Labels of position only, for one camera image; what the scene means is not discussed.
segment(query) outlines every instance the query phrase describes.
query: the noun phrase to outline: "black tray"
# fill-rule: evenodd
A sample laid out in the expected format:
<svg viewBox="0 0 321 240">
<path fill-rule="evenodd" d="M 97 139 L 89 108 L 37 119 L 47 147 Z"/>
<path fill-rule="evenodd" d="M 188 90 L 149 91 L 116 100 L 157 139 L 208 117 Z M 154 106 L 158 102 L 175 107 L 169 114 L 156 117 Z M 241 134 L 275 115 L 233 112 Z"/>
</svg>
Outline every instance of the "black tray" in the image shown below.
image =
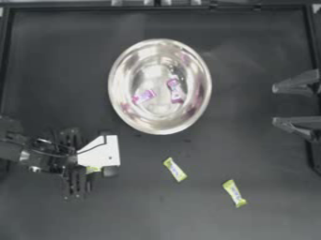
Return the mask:
<svg viewBox="0 0 321 240">
<path fill-rule="evenodd" d="M 2 113 L 29 134 L 81 127 L 120 136 L 118 178 L 84 202 L 61 199 L 59 179 L 14 169 L 0 185 L 2 239 L 311 239 L 320 227 L 320 177 L 304 141 L 275 116 L 319 114 L 316 98 L 278 96 L 272 84 L 319 67 L 312 10 L 272 7 L 9 7 Z M 173 38 L 213 76 L 205 115 L 184 132 L 130 128 L 108 95 L 112 64 L 129 46 Z M 189 179 L 177 184 L 162 161 Z M 235 179 L 249 205 L 235 209 Z"/>
</svg>

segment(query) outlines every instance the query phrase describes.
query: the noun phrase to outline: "black cable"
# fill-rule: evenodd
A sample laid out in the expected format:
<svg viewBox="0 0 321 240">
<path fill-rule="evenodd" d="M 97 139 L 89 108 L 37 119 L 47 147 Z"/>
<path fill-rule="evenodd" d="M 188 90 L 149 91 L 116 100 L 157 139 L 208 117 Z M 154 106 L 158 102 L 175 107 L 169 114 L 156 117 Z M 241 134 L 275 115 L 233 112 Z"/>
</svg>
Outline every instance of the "black cable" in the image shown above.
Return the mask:
<svg viewBox="0 0 321 240">
<path fill-rule="evenodd" d="M 46 139 L 37 139 L 35 141 L 39 141 L 42 143 L 47 143 L 47 144 L 51 144 L 54 145 L 54 147 L 57 148 L 57 151 L 59 150 L 59 146 L 68 148 L 69 150 L 74 151 L 76 149 L 70 146 L 66 146 L 65 144 L 61 144 L 58 143 L 57 141 L 50 141 L 50 140 L 46 140 Z"/>
<path fill-rule="evenodd" d="M 50 156 L 50 157 L 54 157 L 54 158 L 68 158 L 68 157 L 73 157 L 73 155 L 58 155 L 58 154 L 51 154 L 51 153 L 47 153 L 45 151 L 41 151 L 41 150 L 37 150 L 37 149 L 31 149 L 33 152 L 38 153 L 38 154 L 42 154 L 45 156 Z"/>
<path fill-rule="evenodd" d="M 0 140 L 0 142 L 2 143 L 11 143 L 11 144 L 15 144 L 15 145 L 18 145 L 18 146 L 26 146 L 25 144 L 22 144 L 21 142 L 14 142 L 14 141 L 11 141 L 11 140 Z"/>
<path fill-rule="evenodd" d="M 90 148 L 90 149 L 88 149 L 88 150 L 85 150 L 85 151 L 82 151 L 82 152 L 78 152 L 77 155 L 85 154 L 85 153 L 88 153 L 89 151 L 94 150 L 97 147 L 100 147 L 100 146 L 105 146 L 105 145 L 108 145 L 106 142 L 105 142 L 105 143 L 101 143 L 101 144 L 98 144 L 98 145 L 96 145 L 93 148 Z"/>
<path fill-rule="evenodd" d="M 55 131 L 54 131 L 54 129 L 53 129 L 53 128 L 50 128 L 50 133 L 51 133 L 51 135 L 53 135 L 54 142 L 57 143 L 57 135 L 55 135 Z"/>
<path fill-rule="evenodd" d="M 55 158 L 68 158 L 68 157 L 76 157 L 76 156 L 80 156 L 85 153 L 88 153 L 89 151 L 94 150 L 96 148 L 98 148 L 100 146 L 105 146 L 108 144 L 106 142 L 106 139 L 105 139 L 105 142 L 96 145 L 93 148 L 82 151 L 82 152 L 78 152 L 77 154 L 69 154 L 69 155 L 57 155 L 57 154 L 51 154 L 51 153 L 47 153 L 45 151 L 41 151 L 41 150 L 37 150 L 37 149 L 31 149 L 33 152 L 38 153 L 38 154 L 43 154 L 46 156 L 50 156 L 50 157 L 55 157 Z"/>
</svg>

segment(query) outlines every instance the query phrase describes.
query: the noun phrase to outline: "stainless steel bowl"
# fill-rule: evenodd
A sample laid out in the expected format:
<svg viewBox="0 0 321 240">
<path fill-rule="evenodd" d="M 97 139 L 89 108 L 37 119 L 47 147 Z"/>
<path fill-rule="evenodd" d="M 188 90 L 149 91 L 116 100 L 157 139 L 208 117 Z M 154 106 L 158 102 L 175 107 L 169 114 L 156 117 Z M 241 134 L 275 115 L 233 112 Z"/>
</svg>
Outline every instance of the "stainless steel bowl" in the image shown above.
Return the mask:
<svg viewBox="0 0 321 240">
<path fill-rule="evenodd" d="M 188 45 L 171 39 L 145 40 L 118 57 L 109 91 L 113 107 L 130 126 L 150 134 L 173 134 L 195 124 L 208 108 L 212 75 Z"/>
</svg>

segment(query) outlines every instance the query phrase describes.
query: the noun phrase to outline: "snack package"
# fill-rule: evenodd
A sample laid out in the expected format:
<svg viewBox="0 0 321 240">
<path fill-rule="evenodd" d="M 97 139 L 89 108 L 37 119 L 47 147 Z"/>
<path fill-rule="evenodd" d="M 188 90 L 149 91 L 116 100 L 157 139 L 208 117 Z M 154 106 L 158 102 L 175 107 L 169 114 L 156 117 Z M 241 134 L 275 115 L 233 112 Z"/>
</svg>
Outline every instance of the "snack package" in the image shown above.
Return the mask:
<svg viewBox="0 0 321 240">
<path fill-rule="evenodd" d="M 235 202 L 236 202 L 236 207 L 241 207 L 243 205 L 248 204 L 248 201 L 245 199 L 243 199 L 240 190 L 236 186 L 236 183 L 233 180 L 229 180 L 225 184 L 224 184 L 224 188 L 225 190 L 229 192 Z"/>
<path fill-rule="evenodd" d="M 144 94 L 141 95 L 136 95 L 133 98 L 132 98 L 132 101 L 134 104 L 141 104 L 144 103 L 145 101 L 156 98 L 157 94 L 153 90 L 146 90 Z"/>
<path fill-rule="evenodd" d="M 177 79 L 171 79 L 168 81 L 168 86 L 172 92 L 172 103 L 184 103 L 187 99 L 187 93 L 183 89 L 181 82 Z"/>
<path fill-rule="evenodd" d="M 165 166 L 169 168 L 177 182 L 183 182 L 187 178 L 188 178 L 188 175 L 187 173 L 184 172 L 184 170 L 179 167 L 179 165 L 175 163 L 175 160 L 173 158 L 168 158 L 164 162 Z"/>
</svg>

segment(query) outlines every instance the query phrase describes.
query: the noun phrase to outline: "bowl rim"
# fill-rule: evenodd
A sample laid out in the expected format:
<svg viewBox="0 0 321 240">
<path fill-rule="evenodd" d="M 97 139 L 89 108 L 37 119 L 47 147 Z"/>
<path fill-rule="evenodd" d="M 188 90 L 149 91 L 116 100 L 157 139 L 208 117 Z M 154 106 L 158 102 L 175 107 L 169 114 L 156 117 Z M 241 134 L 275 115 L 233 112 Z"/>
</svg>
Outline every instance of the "bowl rim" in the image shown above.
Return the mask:
<svg viewBox="0 0 321 240">
<path fill-rule="evenodd" d="M 193 57 L 200 62 L 200 65 L 205 71 L 208 89 L 207 89 L 207 94 L 205 94 L 205 100 L 204 100 L 201 108 L 197 111 L 197 114 L 187 122 L 184 122 L 184 124 L 181 124 L 177 127 L 168 128 L 168 129 L 146 129 L 140 124 L 137 124 L 134 121 L 132 121 L 132 119 L 124 113 L 120 104 L 116 102 L 116 97 L 113 97 L 114 92 L 112 91 L 112 81 L 114 79 L 117 69 L 121 66 L 124 60 L 126 59 L 126 56 L 129 55 L 129 53 L 133 52 L 136 49 L 140 49 L 142 46 L 145 46 L 148 44 L 153 44 L 153 43 L 158 44 L 160 42 L 171 42 L 171 44 L 177 45 L 181 49 L 188 50 L 188 52 L 193 55 Z M 179 133 L 179 132 L 184 131 L 185 129 L 188 129 L 197 122 L 197 120 L 201 118 L 201 116 L 205 113 L 205 110 L 209 107 L 209 103 L 212 100 L 212 73 L 211 73 L 209 67 L 207 65 L 207 62 L 205 62 L 204 58 L 201 57 L 201 55 L 197 53 L 197 51 L 191 46 L 188 46 L 185 43 L 183 43 L 177 40 L 173 40 L 169 38 L 152 38 L 152 39 L 142 40 L 138 43 L 136 43 L 134 45 L 132 45 L 121 53 L 121 55 L 118 56 L 113 66 L 112 66 L 110 76 L 109 76 L 109 96 L 110 96 L 112 106 L 113 106 L 114 110 L 117 111 L 118 116 L 134 129 L 137 129 L 145 133 L 153 134 L 153 135 L 171 135 L 175 133 Z"/>
</svg>

